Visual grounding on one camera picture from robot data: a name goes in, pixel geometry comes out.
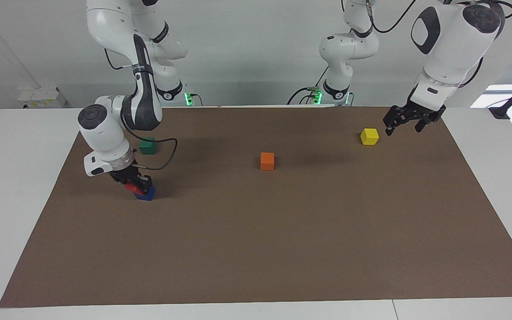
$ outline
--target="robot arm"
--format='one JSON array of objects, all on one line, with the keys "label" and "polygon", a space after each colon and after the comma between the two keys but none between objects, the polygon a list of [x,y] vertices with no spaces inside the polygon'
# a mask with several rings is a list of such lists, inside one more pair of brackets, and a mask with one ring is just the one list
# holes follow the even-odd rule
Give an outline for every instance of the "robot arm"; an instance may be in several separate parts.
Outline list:
[{"label": "robot arm", "polygon": [[103,47],[130,60],[136,91],[132,95],[104,96],[79,114],[84,139],[94,150],[85,157],[88,176],[109,172],[138,195],[152,188],[141,176],[122,127],[154,130],[163,119],[162,104],[185,101],[183,83],[169,60],[187,55],[187,48],[169,34],[159,19],[157,0],[87,0],[88,29]]},{"label": "robot arm", "polygon": [[414,23],[411,38],[428,60],[406,105],[393,106],[384,117],[387,135],[411,120],[419,120],[417,132],[437,122],[445,100],[500,35],[504,20],[503,9],[494,0],[426,8]]},{"label": "robot arm", "polygon": [[328,63],[327,78],[321,85],[323,102],[345,105],[353,77],[351,60],[365,59],[378,52],[378,36],[372,32],[366,0],[348,0],[344,19],[351,31],[323,38],[321,57]]}]

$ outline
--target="brown paper surface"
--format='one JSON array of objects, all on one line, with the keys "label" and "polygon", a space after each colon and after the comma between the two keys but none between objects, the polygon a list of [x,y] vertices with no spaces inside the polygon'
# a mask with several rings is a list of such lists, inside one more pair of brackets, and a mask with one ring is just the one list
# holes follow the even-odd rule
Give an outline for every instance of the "brown paper surface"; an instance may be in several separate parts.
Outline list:
[{"label": "brown paper surface", "polygon": [[142,171],[153,202],[88,178],[79,136],[0,307],[512,296],[512,240],[446,126],[389,138],[386,111],[167,109],[142,133],[179,138]]}]

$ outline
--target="white table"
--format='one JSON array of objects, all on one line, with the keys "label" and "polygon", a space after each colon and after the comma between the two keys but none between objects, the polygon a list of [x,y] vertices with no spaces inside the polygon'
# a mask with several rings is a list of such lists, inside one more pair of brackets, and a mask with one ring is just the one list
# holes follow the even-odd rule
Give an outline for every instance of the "white table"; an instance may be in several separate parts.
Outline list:
[{"label": "white table", "polygon": [[[0,299],[75,140],[79,111],[0,110]],[[451,108],[444,121],[512,237],[512,124],[483,109]],[[0,319],[11,318],[506,320],[512,298],[0,309]]]}]

